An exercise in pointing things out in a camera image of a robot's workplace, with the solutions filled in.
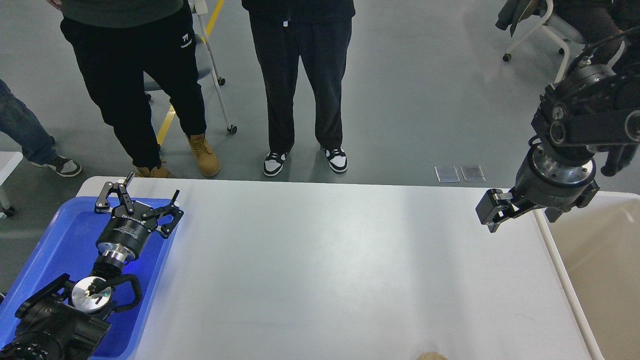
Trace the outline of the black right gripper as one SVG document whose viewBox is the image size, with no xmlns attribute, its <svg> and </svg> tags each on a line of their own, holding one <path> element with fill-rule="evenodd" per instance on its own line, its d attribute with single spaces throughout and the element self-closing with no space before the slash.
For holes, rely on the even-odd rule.
<svg viewBox="0 0 640 360">
<path fill-rule="evenodd" d="M 600 189 L 596 172 L 593 159 L 578 166 L 564 165 L 547 155 L 542 144 L 535 144 L 519 167 L 511 190 L 489 188 L 483 194 L 475 207 L 478 220 L 495 233 L 507 219 L 545 208 L 554 223 L 573 207 L 589 205 Z"/>
</svg>

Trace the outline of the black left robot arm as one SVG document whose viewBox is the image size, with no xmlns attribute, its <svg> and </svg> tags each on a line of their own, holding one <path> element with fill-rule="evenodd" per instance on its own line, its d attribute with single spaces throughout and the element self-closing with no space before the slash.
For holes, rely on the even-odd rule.
<svg viewBox="0 0 640 360">
<path fill-rule="evenodd" d="M 134 173 L 60 207 L 1 304 L 3 360 L 126 360 L 184 214 L 131 198 Z"/>
</svg>

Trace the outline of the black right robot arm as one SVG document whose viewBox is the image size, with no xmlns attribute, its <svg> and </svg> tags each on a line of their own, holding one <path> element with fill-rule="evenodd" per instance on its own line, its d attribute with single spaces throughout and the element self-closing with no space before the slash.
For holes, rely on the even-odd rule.
<svg viewBox="0 0 640 360">
<path fill-rule="evenodd" d="M 534 139 L 508 192 L 486 191 L 475 208 L 494 233 L 507 219 L 543 208 L 549 221 L 586 207 L 599 191 L 594 155 L 606 152 L 604 176 L 630 164 L 639 146 L 639 63 L 613 71 L 605 64 L 578 68 L 548 85 L 531 125 Z"/>
</svg>

